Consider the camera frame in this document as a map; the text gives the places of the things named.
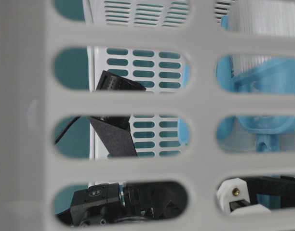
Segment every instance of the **white plastic part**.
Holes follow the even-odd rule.
[[[228,14],[230,31],[255,35],[295,37],[295,2],[289,0],[238,0]],[[232,56],[238,75],[270,60],[271,56]]]
[[[251,205],[243,208],[235,209],[230,215],[231,216],[241,216],[241,215],[250,215],[250,214],[262,214],[270,213],[271,210],[264,207],[263,205]]]
[[[239,191],[238,195],[234,195],[233,191],[235,189]],[[230,210],[231,202],[245,200],[250,203],[247,183],[246,181],[240,178],[224,181],[220,185],[216,196],[217,196],[220,208],[225,214],[231,213],[231,210]]]
[[[83,0],[85,14],[101,25],[179,27],[189,15],[189,0]]]
[[[86,24],[92,24],[92,12],[90,7],[89,0],[83,0],[83,9],[84,9],[84,17]],[[94,47],[87,47],[88,54],[88,71],[89,71],[89,91],[93,92],[95,90],[95,79],[94,79]],[[90,160],[95,160],[95,130],[93,126],[90,124],[90,150],[89,157]],[[93,186],[94,182],[89,182],[89,187]]]

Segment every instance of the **pleated filter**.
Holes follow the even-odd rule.
[[[280,0],[237,0],[229,9],[228,30],[249,35],[295,38],[295,2]],[[270,60],[271,56],[232,56],[237,76]]]

